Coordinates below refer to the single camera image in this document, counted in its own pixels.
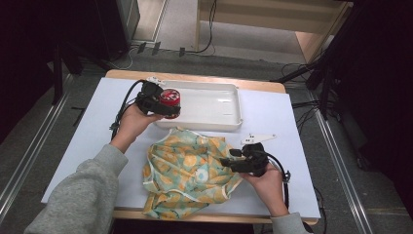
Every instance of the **plastic container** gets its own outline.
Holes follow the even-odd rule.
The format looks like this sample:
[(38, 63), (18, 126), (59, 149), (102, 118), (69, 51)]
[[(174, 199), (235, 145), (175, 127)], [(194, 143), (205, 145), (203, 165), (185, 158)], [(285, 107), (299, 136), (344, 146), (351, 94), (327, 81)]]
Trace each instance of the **plastic container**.
[(164, 81), (165, 89), (180, 93), (180, 115), (162, 119), (161, 128), (181, 127), (194, 131), (232, 132), (243, 122), (238, 88), (233, 84)]

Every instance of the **gray floor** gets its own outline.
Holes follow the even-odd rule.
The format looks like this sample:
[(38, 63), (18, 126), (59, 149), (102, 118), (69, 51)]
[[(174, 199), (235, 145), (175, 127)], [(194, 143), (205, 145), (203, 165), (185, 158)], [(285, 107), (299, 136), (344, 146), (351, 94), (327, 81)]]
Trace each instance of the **gray floor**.
[[(164, 35), (168, 34), (164, 30), (160, 31), (160, 35), (162, 33)], [(214, 44), (225, 45), (225, 42), (218, 41), (218, 38), (220, 37), (215, 37)], [(289, 46), (295, 48), (289, 53), (294, 55), (296, 54), (297, 44), (294, 40), (289, 41), (291, 42)], [(120, 60), (114, 61), (114, 63), (120, 67), (130, 66), (130, 70), (269, 80), (282, 77), (282, 69), (284, 73), (288, 73), (297, 68), (297, 65), (283, 68), (285, 63), (300, 62), (300, 60), (291, 60), (290, 56), (283, 57), (282, 55), (278, 55), (278, 61), (269, 61), (266, 58), (268, 55), (262, 55), (260, 59), (245, 59), (242, 53), (239, 56), (237, 54), (226, 54), (226, 56), (215, 54), (211, 57), (186, 55), (182, 58), (174, 52), (160, 51), (156, 56), (152, 56), (151, 53), (152, 49), (148, 48), (141, 54), (131, 54), (132, 63), (128, 56), (124, 56)], [(22, 233), (24, 227), (43, 208), (43, 205), (40, 204), (43, 192), (76, 131), (75, 123), (80, 111), (72, 107), (86, 108), (96, 85), (100, 78), (104, 76), (104, 72), (93, 64), (85, 63), (85, 66), (86, 69), (82, 75), (73, 78), (71, 89), (66, 88), (69, 91), (67, 101), (62, 107), (48, 137), (41, 145), (37, 158), (14, 203), (1, 222), (0, 233)], [(304, 88), (302, 83), (289, 82), (286, 87), (293, 103), (310, 100), (309, 91)], [(6, 187), (20, 159), (47, 116), (52, 99), (53, 89), (38, 100), (33, 109), (27, 113), (0, 145), (0, 188), (2, 190)], [(308, 107), (294, 109), (296, 119), (298, 120), (307, 110), (309, 110)], [(365, 172), (359, 169), (356, 154), (350, 146), (342, 126), (334, 118), (329, 118), (327, 123), (332, 129), (341, 157), (361, 204), (367, 213), (373, 232), (413, 233), (412, 219), (394, 191), (392, 182), (379, 172)], [(336, 170), (319, 120), (316, 117), (306, 122), (301, 133), (301, 140), (314, 186), (324, 198), (328, 222), (327, 233), (368, 233), (359, 231), (357, 227), (356, 219), (343, 187), (343, 181)], [(321, 219), (314, 226), (315, 232), (321, 233), (323, 225), (324, 221)], [(256, 225), (255, 228), (256, 232), (260, 233), (261, 229), (268, 228), (268, 225)]]

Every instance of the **crumpled fabric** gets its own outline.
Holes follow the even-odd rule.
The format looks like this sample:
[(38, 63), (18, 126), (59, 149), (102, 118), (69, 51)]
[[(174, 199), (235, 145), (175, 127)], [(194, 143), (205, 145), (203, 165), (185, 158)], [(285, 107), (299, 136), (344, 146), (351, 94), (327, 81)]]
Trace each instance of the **crumpled fabric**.
[(209, 204), (230, 199), (242, 181), (223, 167), (220, 158), (233, 158), (223, 137), (201, 136), (173, 128), (148, 149), (143, 186), (149, 191), (143, 213), (175, 220)]

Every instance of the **white table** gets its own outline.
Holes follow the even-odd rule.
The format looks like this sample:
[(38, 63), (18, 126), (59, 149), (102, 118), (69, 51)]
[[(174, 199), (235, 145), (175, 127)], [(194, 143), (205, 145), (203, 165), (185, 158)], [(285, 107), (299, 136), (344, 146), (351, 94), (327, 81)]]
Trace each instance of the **white table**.
[[(281, 84), (268, 82), (219, 79), (191, 75), (112, 70), (102, 78), (85, 115), (72, 138), (57, 170), (43, 197), (47, 203), (52, 190), (65, 177), (73, 174), (83, 161), (93, 158), (101, 147), (110, 141), (109, 126), (114, 122), (117, 111), (125, 95), (134, 83), (132, 79), (156, 76), (161, 80), (208, 80), (210, 82), (233, 82), (239, 89), (241, 110), (244, 121), (234, 132), (201, 132), (206, 136), (226, 137), (235, 148), (241, 148), (241, 140), (249, 134), (276, 134), (276, 139), (263, 142), (267, 152), (276, 156), (284, 169), (291, 172), (289, 183), (289, 210), (299, 212), (303, 220), (316, 223), (319, 207), (311, 181), (302, 144), (295, 126), (289, 95), (256, 90), (276, 90), (283, 92)], [(136, 86), (130, 97), (134, 98), (140, 86)], [(138, 137), (126, 152), (130, 159), (119, 175), (120, 190), (116, 203), (115, 218), (149, 218), (141, 213), (147, 198), (142, 185), (141, 169), (146, 162), (146, 150), (154, 142), (168, 134), (152, 124)], [(259, 200), (252, 186), (243, 181), (224, 204), (210, 205), (184, 218), (185, 221), (217, 222), (271, 222), (269, 212)]]

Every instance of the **gray sleeve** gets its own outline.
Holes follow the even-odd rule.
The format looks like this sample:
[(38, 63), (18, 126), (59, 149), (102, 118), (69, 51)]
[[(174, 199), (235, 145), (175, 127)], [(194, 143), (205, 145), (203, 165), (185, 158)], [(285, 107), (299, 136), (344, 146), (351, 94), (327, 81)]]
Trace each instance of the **gray sleeve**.
[(24, 233), (107, 233), (118, 194), (118, 175), (128, 159), (106, 144), (52, 192)]
[(299, 213), (271, 217), (274, 234), (308, 234)]

